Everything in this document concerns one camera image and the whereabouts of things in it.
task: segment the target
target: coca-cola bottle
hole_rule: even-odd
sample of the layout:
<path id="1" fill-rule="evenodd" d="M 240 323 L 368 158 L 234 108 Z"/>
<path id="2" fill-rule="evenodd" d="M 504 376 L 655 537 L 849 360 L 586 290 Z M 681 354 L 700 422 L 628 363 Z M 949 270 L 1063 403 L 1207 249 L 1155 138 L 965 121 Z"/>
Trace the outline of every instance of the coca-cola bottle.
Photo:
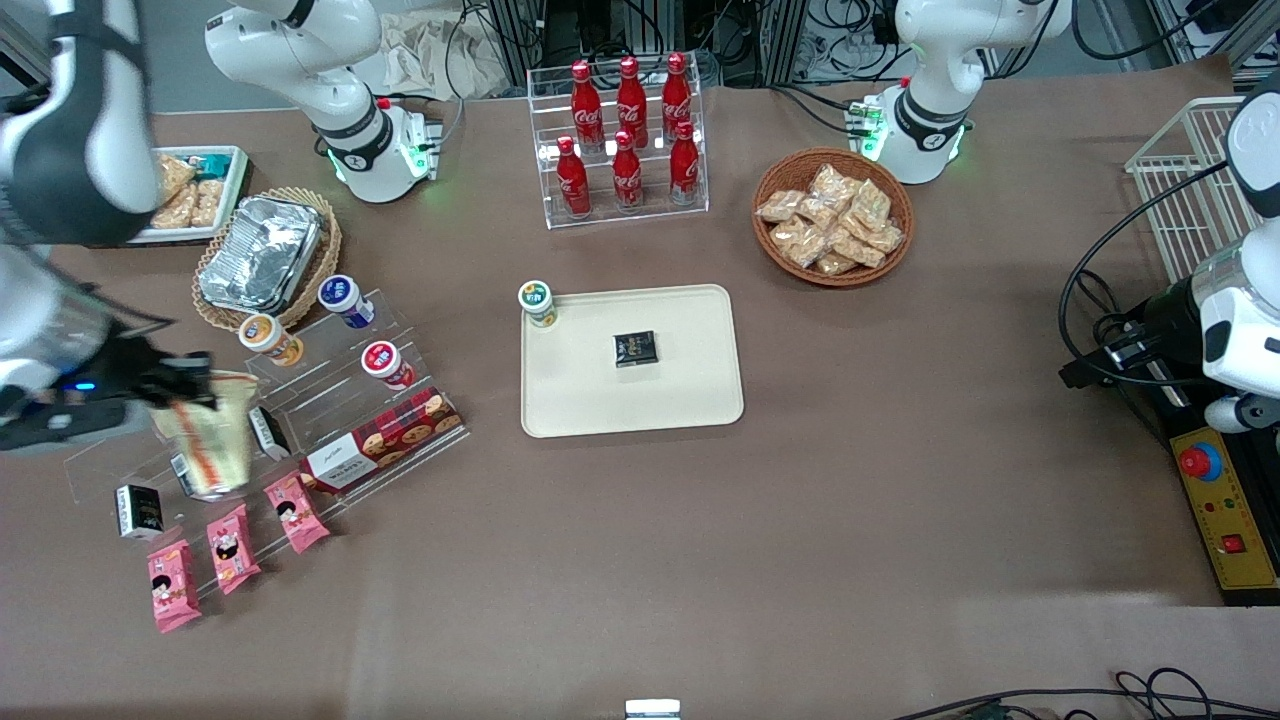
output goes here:
<path id="1" fill-rule="evenodd" d="M 692 205 L 698 197 L 698 146 L 694 145 L 694 123 L 676 124 L 676 143 L 671 146 L 671 201 Z"/>
<path id="2" fill-rule="evenodd" d="M 631 133 L 636 147 L 649 146 L 644 88 L 640 87 L 640 60 L 622 59 L 622 85 L 618 86 L 618 124 Z"/>
<path id="3" fill-rule="evenodd" d="M 577 60 L 572 65 L 573 95 L 570 109 L 573 110 L 573 127 L 577 128 L 577 142 L 584 155 L 604 152 L 604 118 L 600 117 L 600 94 L 591 85 L 591 65 Z"/>
<path id="4" fill-rule="evenodd" d="M 676 142 L 676 126 L 689 119 L 689 79 L 684 53 L 667 56 L 667 85 L 662 86 L 662 137 L 667 147 Z"/>
<path id="5" fill-rule="evenodd" d="M 613 156 L 613 193 L 618 196 L 618 210 L 630 215 L 644 205 L 640 158 L 636 158 L 635 141 L 630 132 L 620 129 L 613 140 L 618 143 L 618 152 Z"/>
<path id="6" fill-rule="evenodd" d="M 586 165 L 573 152 L 572 137 L 562 135 L 556 145 L 561 150 L 561 159 L 556 163 L 556 174 L 561 179 L 564 206 L 568 208 L 570 218 L 581 220 L 591 214 L 591 190 L 586 186 Z"/>

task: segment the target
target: pink candy bag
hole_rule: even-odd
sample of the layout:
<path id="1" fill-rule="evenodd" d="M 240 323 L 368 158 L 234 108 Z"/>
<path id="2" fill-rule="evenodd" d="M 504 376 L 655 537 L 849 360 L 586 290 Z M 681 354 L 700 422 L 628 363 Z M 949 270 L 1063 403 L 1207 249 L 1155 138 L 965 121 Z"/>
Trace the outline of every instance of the pink candy bag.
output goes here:
<path id="1" fill-rule="evenodd" d="M 191 546 L 178 541 L 147 556 L 151 573 L 151 614 L 161 633 L 200 618 L 196 585 L 191 580 Z"/>
<path id="2" fill-rule="evenodd" d="M 262 571 L 253 561 L 253 550 L 248 546 L 248 520 L 244 503 L 232 510 L 221 520 L 214 520 L 205 529 L 209 534 L 209 550 L 214 555 L 214 575 L 223 594 L 239 587 L 241 583 Z"/>
<path id="3" fill-rule="evenodd" d="M 275 514 L 280 518 L 284 534 L 288 536 L 294 552 L 302 552 L 329 534 L 311 509 L 311 500 L 307 497 L 307 489 L 302 487 L 301 477 L 301 473 L 294 471 L 264 491 L 271 501 L 271 507 L 275 507 Z"/>

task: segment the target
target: round wicker basket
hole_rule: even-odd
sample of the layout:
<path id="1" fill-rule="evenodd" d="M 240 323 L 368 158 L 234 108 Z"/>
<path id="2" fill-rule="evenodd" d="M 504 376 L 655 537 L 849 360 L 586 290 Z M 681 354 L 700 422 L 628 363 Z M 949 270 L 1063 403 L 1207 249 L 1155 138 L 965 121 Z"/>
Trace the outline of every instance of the round wicker basket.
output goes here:
<path id="1" fill-rule="evenodd" d="M 310 205 L 319 210 L 325 218 L 325 229 L 320 236 L 320 243 L 316 246 L 315 255 L 311 258 L 311 264 L 307 266 L 306 274 L 302 275 L 302 281 L 298 282 L 298 290 L 293 304 L 289 305 L 284 313 L 280 313 L 276 316 L 282 325 L 292 328 L 298 324 L 298 322 L 302 320 L 307 311 L 310 311 L 316 304 L 316 291 L 320 290 L 320 283 L 338 270 L 338 254 L 342 250 L 342 228 L 338 227 L 338 218 L 334 217 L 333 206 L 329 205 L 329 201 L 310 190 L 300 187 L 276 187 L 260 195 Z M 204 272 L 204 269 L 209 265 L 209 261 L 214 259 L 218 249 L 223 246 L 223 241 L 227 238 L 227 233 L 230 231 L 232 223 L 234 222 L 236 213 L 232 213 L 230 219 L 228 219 L 223 227 L 218 228 L 218 234 L 214 236 L 212 242 L 209 243 L 209 249 L 205 250 L 205 256 L 201 258 L 200 264 L 196 265 L 196 274 L 191 281 L 191 299 L 195 301 L 196 311 L 200 313 L 200 316 L 207 320 L 209 324 L 230 332 L 238 332 L 241 323 L 244 322 L 244 318 L 248 318 L 248 314 L 238 310 L 228 310 L 227 307 L 218 307 L 206 302 L 204 296 L 200 293 L 200 273 Z"/>
<path id="2" fill-rule="evenodd" d="M 831 167 L 846 177 L 872 179 L 893 202 L 890 209 L 890 218 L 902 231 L 902 245 L 897 246 L 893 252 L 890 252 L 884 259 L 884 264 L 879 268 L 858 266 L 838 275 L 824 275 L 819 272 L 801 268 L 782 256 L 782 252 L 778 251 L 769 237 L 772 225 L 754 213 L 755 208 L 763 205 L 771 195 L 780 190 L 808 192 L 809 183 L 818 174 L 818 168 L 826 163 L 831 163 Z M 883 277 L 902 261 L 908 249 L 911 247 L 911 238 L 915 236 L 915 214 L 911 210 L 911 199 L 906 195 L 906 188 L 902 187 L 902 183 L 897 182 L 897 178 L 892 173 L 867 158 L 851 150 L 840 150 L 836 147 L 810 147 L 809 150 L 787 155 L 774 163 L 764 173 L 764 177 L 760 178 L 760 184 L 755 188 L 755 201 L 751 204 L 751 225 L 755 228 L 755 240 L 760 242 L 764 252 L 780 268 L 792 275 L 827 287 L 852 287 Z"/>

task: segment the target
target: brown tablecloth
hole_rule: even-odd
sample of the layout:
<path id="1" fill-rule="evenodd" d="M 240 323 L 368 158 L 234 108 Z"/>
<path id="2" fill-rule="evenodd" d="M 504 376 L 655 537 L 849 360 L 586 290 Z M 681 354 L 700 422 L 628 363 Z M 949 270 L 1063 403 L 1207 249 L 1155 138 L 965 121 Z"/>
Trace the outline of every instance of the brown tablecloth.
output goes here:
<path id="1" fill-rule="evenodd" d="M 1216 606 L 1161 448 L 1115 397 L 1056 377 L 1065 274 L 1135 204 L 1123 161 L 1187 100 L 1229 91 L 1216 61 L 989 83 L 961 156 L 910 191 L 910 256 L 855 291 L 794 281 L 755 245 L 760 174 L 838 142 L 767 91 L 708 94 L 709 214 L 556 233 L 522 101 L 468 106 L 442 179 L 385 206 L 337 183 L 297 113 L 160 118 L 161 143 L 247 150 L 256 190 L 333 201 L 343 268 L 419 324 L 472 436 L 168 637 L 110 510 L 74 506 L 56 457 L 0 460 L 0 710 L 618 717 L 677 697 L 690 719 L 888 717 L 1166 662 L 1280 703 L 1280 610 Z M 1149 245 L 1115 245 L 1096 266 L 1123 300 L 1161 284 Z M 166 348 L 239 366 L 191 307 L 198 256 L 58 258 L 179 318 Z M 744 418 L 526 437 L 513 288 L 531 275 L 724 286 Z"/>

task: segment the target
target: clear acrylic shelf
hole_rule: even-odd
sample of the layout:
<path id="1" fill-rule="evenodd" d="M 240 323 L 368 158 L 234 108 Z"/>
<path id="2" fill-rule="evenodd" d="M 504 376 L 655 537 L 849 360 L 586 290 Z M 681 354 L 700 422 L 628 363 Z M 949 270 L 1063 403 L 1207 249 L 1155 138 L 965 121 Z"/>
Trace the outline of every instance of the clear acrylic shelf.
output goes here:
<path id="1" fill-rule="evenodd" d="M 586 181 L 591 190 L 591 214 L 575 220 L 568 214 L 556 176 L 556 161 L 559 149 L 556 138 L 562 135 L 577 140 L 573 128 L 573 111 L 570 108 L 570 94 L 573 78 L 568 67 L 539 68 L 529 70 L 529 118 L 534 129 L 534 159 L 538 163 L 538 179 L 543 188 L 543 213 L 550 229 L 608 223 L 658 215 L 677 215 L 685 213 L 705 213 L 710 208 L 707 173 L 707 128 L 703 114 L 703 86 L 698 72 L 698 59 L 694 53 L 685 54 L 689 67 L 689 119 L 694 123 L 694 143 L 698 145 L 698 193 L 692 205 L 676 205 L 671 201 L 671 147 L 662 138 L 662 86 L 667 82 L 666 56 L 641 58 L 640 85 L 645 88 L 648 111 L 649 146 L 637 149 L 640 158 L 644 205 L 623 214 L 617 209 L 613 196 L 613 155 L 617 145 L 613 133 L 618 131 L 618 83 L 622 81 L 618 60 L 591 63 L 591 78 L 600 94 L 600 113 L 604 118 L 605 151 L 602 155 L 579 154 L 586 165 Z"/>
<path id="2" fill-rule="evenodd" d="M 170 464 L 170 459 L 178 454 L 177 448 L 152 432 L 97 442 L 65 461 L 72 498 L 86 509 L 101 509 L 101 514 L 95 511 L 93 516 L 100 516 L 102 523 L 109 523 L 113 528 L 115 488 L 134 484 L 155 488 L 160 493 L 165 533 L 150 541 L 120 539 L 137 547 L 140 587 L 143 587 L 146 580 L 143 568 L 146 555 L 180 538 L 191 544 L 195 557 L 195 583 L 200 588 L 200 598 L 205 600 L 214 593 L 218 582 L 214 578 L 205 527 L 230 512 L 241 502 L 246 503 L 251 547 L 260 564 L 288 547 L 280 521 L 262 489 L 297 469 L 307 452 L 372 420 L 433 384 L 433 378 L 417 348 L 413 328 L 387 302 L 381 292 L 375 290 L 367 293 L 367 297 L 376 313 L 374 323 L 369 327 L 349 328 L 339 316 L 326 315 L 294 333 L 306 346 L 302 360 L 296 365 L 279 368 L 261 355 L 246 363 L 248 372 L 259 378 L 255 404 L 265 407 L 279 421 L 293 455 L 275 461 L 259 451 L 257 443 L 252 442 L 251 480 L 233 496 L 216 502 L 187 497 Z M 392 392 L 385 383 L 364 372 L 360 365 L 360 351 L 375 340 L 394 342 L 404 360 L 413 365 L 419 375 L 411 387 Z M 448 396 L 444 388 L 440 391 Z M 467 434 L 463 423 L 431 442 L 422 443 L 413 455 L 343 495 L 333 496 L 312 491 L 310 496 L 316 512 L 323 521 L 330 523 L 361 500 L 448 450 Z M 270 577 L 273 565 L 262 565 L 265 578 Z M 264 582 L 264 577 L 251 579 L 248 587 Z"/>

